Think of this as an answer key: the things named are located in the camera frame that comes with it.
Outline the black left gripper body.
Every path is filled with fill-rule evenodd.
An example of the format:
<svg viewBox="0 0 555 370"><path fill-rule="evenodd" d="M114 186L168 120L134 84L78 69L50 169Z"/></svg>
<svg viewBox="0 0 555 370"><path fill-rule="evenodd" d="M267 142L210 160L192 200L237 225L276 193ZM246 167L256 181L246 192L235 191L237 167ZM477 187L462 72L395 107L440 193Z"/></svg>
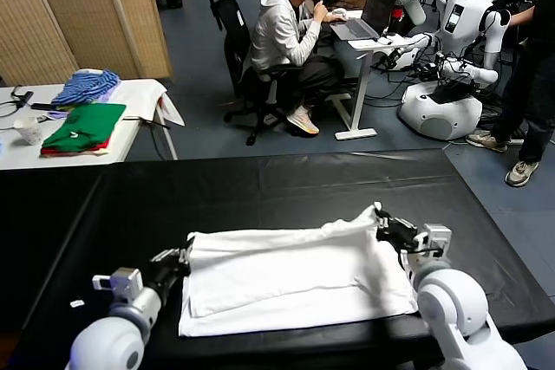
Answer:
<svg viewBox="0 0 555 370"><path fill-rule="evenodd" d="M170 290L179 279L189 275L180 274L180 261L149 261L149 286L156 290Z"/></svg>

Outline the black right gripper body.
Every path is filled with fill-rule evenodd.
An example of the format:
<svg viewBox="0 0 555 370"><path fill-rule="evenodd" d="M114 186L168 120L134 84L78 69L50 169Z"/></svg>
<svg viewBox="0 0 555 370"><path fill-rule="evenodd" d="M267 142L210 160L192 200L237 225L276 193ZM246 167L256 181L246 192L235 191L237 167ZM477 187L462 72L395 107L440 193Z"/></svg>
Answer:
<svg viewBox="0 0 555 370"><path fill-rule="evenodd" d="M417 227L403 218L398 218L399 223L393 222L388 227L377 226L376 239L379 242L390 243L396 251L417 251L428 242L428 234L419 232Z"/></svg>

